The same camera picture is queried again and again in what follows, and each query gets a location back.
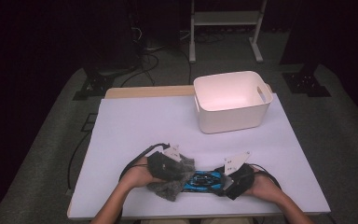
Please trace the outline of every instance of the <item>human arm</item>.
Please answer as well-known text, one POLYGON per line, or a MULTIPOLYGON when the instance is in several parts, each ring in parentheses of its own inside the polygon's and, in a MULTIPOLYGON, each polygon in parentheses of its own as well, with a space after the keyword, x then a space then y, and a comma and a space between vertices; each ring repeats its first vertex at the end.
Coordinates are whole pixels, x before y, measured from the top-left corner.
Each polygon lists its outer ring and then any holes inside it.
POLYGON ((313 223, 288 195, 264 175, 255 175, 254 184, 245 194, 277 204, 291 224, 313 223))
POLYGON ((149 173, 146 165, 147 157, 142 157, 123 175, 91 224, 114 223, 132 189, 144 187, 151 182, 161 181, 149 173))

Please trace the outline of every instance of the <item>forearm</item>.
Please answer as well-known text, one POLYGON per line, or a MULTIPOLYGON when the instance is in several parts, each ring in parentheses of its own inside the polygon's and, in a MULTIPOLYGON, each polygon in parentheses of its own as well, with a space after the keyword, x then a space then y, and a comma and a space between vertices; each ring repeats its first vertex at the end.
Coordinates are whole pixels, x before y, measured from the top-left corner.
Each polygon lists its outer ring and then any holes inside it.
POLYGON ((309 217, 307 217, 301 209, 293 202, 293 200, 283 194, 282 198, 277 202, 278 207, 283 214, 289 220, 291 224, 309 224, 313 223, 309 217))
POLYGON ((130 191, 131 188, 123 184, 118 184, 91 223, 114 223, 130 191))

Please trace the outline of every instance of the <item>floor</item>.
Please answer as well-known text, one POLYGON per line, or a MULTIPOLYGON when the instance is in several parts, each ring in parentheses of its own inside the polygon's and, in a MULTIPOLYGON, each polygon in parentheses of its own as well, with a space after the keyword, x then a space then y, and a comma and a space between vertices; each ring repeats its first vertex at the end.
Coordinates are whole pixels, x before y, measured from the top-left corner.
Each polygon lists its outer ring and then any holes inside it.
MULTIPOLYGON (((209 35, 213 43, 196 45, 197 62, 187 60, 188 44, 181 50, 162 49, 144 56, 149 75, 117 77, 113 87, 187 85, 196 77, 235 71, 255 71, 275 91, 316 175, 331 214, 311 217, 316 223, 358 223, 358 108, 339 79, 320 65, 315 76, 331 97, 291 93, 282 73, 296 72, 301 64, 279 65, 288 33, 261 33, 258 40, 263 63, 256 63, 245 34, 209 35)), ((158 47, 157 43, 149 48, 158 47)), ((102 96, 74 101, 86 81, 82 69, 62 89, 25 158, 5 199, 0 223, 89 223, 66 216, 71 190, 76 185, 90 136, 82 132, 88 115, 98 112, 102 96), (69 172, 68 164, 76 150, 69 172)), ((266 217, 264 223, 284 223, 266 217)))

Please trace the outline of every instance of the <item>person's right hand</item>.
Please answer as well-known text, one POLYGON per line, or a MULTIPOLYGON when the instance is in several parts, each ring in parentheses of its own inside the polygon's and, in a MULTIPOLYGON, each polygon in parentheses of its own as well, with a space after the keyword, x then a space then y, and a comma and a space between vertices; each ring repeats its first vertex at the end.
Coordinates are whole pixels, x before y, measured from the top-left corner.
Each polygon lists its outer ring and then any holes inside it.
POLYGON ((284 193, 279 189, 274 182, 264 175, 255 175, 255 182, 251 188, 245 191, 245 194, 253 195, 256 198, 277 203, 282 199, 284 193))

